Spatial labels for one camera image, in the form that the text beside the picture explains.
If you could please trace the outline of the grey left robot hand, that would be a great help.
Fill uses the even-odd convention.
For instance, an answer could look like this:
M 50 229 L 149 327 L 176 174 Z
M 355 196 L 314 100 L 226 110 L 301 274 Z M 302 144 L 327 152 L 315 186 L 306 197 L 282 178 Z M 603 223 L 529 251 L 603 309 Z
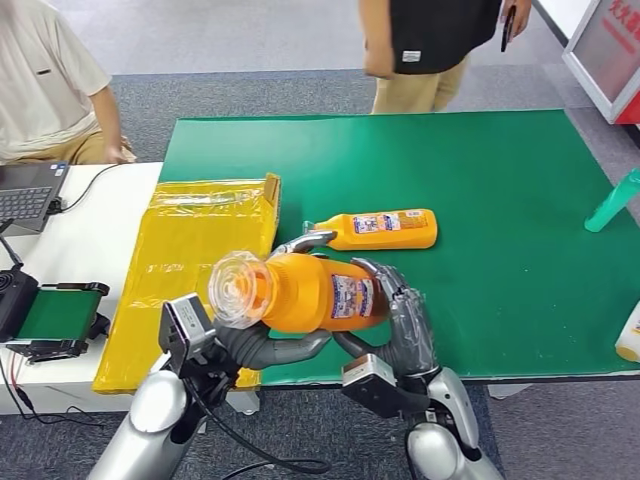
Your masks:
M 332 230 L 314 230 L 282 244 L 272 255 L 307 254 L 315 247 L 325 246 L 336 236 Z M 240 367 L 252 370 L 312 359 L 332 338 L 328 331 L 316 330 L 301 338 L 272 339 L 270 329 L 261 322 L 241 330 L 224 326 L 217 317 L 214 318 L 213 325 L 217 341 L 232 360 Z

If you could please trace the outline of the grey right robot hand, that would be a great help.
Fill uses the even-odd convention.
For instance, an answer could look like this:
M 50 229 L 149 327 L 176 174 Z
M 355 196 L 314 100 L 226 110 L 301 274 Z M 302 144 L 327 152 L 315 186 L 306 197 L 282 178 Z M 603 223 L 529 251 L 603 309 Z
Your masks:
M 338 345 L 353 358 L 376 355 L 391 366 L 398 377 L 430 376 L 440 369 L 421 292 L 409 286 L 393 266 L 357 257 L 351 263 L 373 276 L 384 293 L 390 338 L 384 345 L 372 346 L 352 333 L 335 332 L 333 337 Z

